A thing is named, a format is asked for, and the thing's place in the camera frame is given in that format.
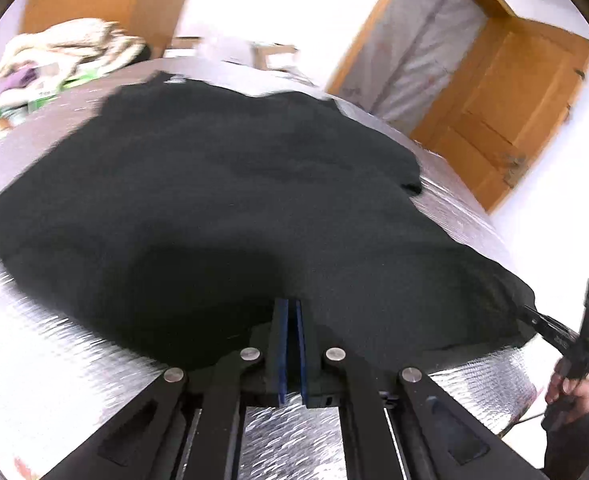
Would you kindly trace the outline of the person's right hand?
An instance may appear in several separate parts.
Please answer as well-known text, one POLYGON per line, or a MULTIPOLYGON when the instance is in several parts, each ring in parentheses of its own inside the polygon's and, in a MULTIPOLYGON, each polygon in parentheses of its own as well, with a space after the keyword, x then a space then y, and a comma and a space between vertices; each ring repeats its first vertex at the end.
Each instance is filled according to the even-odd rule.
POLYGON ((564 425, 571 424, 589 414, 589 375, 581 379, 571 379, 564 374, 569 367, 566 358, 561 358, 555 365, 545 394, 548 406, 560 399, 569 399, 570 408, 564 412, 564 425))

